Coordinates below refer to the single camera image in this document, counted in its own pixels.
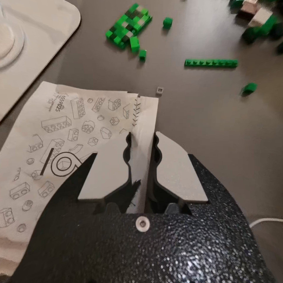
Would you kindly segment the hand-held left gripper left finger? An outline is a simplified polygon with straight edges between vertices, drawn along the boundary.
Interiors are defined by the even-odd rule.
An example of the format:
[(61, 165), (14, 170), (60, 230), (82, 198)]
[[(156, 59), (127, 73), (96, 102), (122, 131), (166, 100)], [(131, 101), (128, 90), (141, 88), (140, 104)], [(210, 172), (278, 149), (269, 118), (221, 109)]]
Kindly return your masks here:
[(95, 157), (78, 200), (103, 200), (131, 182), (130, 161), (131, 132), (103, 144)]

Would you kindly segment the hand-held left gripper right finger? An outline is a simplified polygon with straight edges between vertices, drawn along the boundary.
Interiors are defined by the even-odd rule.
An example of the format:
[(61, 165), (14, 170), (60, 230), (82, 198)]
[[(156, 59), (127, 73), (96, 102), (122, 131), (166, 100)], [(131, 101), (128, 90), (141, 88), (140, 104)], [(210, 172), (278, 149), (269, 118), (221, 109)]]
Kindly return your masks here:
[(157, 182), (185, 202), (207, 203), (208, 198), (188, 153), (175, 141), (156, 132), (161, 161), (157, 163)]

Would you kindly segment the printed paper bag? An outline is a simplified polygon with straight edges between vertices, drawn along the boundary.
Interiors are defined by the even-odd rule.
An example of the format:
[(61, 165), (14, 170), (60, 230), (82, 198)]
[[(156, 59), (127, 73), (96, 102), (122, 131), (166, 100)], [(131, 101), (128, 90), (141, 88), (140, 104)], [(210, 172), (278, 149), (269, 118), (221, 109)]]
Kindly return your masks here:
[(127, 91), (83, 90), (42, 82), (1, 148), (1, 281), (18, 267), (50, 198), (105, 143), (132, 133), (128, 212), (144, 208), (158, 98)]

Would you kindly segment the long green brick strip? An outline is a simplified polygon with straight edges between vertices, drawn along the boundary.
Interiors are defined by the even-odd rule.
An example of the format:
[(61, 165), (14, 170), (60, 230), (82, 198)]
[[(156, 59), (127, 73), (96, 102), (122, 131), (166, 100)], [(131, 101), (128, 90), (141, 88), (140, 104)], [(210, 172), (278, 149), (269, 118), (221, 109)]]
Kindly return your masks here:
[(186, 59), (186, 68), (221, 68), (235, 69), (238, 67), (237, 59)]

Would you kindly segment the pile of green bricks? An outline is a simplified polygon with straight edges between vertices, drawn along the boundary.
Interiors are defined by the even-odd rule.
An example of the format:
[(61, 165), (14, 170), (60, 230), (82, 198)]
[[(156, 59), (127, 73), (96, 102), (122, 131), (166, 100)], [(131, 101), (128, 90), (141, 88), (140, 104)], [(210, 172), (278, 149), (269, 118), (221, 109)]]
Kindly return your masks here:
[[(248, 27), (257, 11), (263, 7), (272, 11), (273, 15), (261, 27)], [(229, 8), (236, 16), (235, 22), (245, 27), (240, 38), (241, 43), (252, 45), (257, 40), (282, 39), (282, 1), (232, 0), (229, 1)]]

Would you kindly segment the grey desk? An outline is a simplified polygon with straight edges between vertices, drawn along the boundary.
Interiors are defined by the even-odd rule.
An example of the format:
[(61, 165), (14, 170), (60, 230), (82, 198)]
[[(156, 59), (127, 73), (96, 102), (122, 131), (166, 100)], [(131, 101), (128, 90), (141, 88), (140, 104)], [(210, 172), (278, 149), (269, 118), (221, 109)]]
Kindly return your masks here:
[[(277, 41), (241, 43), (229, 1), (70, 1), (81, 25), (1, 122), (1, 148), (42, 81), (91, 90), (164, 92), (156, 130), (194, 154), (229, 190), (249, 222), (282, 218), (282, 55)], [(152, 22), (140, 37), (147, 59), (105, 39), (134, 2)], [(173, 19), (169, 30), (163, 20)], [(186, 59), (237, 59), (235, 69), (186, 68)], [(257, 89), (248, 96), (248, 83)]]

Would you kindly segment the white book stand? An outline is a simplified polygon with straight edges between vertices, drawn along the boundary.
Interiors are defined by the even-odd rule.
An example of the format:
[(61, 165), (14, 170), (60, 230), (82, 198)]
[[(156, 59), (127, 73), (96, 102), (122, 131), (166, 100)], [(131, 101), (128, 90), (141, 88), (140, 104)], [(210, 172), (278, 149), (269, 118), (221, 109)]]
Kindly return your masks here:
[(81, 22), (68, 1), (1, 1), (1, 26), (13, 46), (1, 54), (1, 120), (68, 41)]

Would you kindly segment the checkered green brick plate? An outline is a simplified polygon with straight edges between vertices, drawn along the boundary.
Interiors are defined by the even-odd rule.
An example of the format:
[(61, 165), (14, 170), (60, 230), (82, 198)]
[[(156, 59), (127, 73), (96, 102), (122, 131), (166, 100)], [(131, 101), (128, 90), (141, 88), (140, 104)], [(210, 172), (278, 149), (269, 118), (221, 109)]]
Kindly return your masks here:
[(120, 49), (130, 44), (152, 21), (148, 9), (134, 3), (105, 33), (106, 39)]

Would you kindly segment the white brick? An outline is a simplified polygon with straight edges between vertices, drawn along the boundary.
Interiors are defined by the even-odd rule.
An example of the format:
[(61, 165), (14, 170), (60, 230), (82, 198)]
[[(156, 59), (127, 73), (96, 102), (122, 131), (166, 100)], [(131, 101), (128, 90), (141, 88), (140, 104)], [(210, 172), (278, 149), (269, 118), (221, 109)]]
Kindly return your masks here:
[(248, 24), (248, 27), (261, 27), (266, 21), (273, 15), (272, 11), (266, 8), (260, 8), (251, 21)]

